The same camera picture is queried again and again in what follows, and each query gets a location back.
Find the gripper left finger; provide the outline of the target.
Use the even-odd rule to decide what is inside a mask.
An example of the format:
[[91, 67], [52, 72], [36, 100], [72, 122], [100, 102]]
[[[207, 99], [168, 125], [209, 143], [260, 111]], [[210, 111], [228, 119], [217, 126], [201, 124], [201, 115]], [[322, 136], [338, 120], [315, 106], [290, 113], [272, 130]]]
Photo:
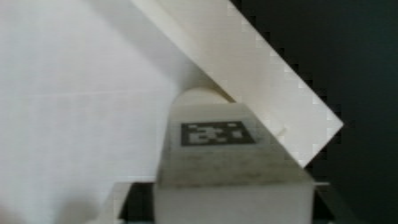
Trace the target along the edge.
[[153, 182], [118, 183], [97, 224], [155, 224]]

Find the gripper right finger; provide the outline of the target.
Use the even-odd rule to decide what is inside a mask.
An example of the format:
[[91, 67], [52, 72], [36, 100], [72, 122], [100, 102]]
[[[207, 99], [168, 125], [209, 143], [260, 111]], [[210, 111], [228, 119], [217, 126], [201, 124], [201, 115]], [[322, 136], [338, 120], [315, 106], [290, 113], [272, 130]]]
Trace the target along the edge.
[[315, 186], [312, 224], [356, 224], [354, 213], [328, 182], [319, 182]]

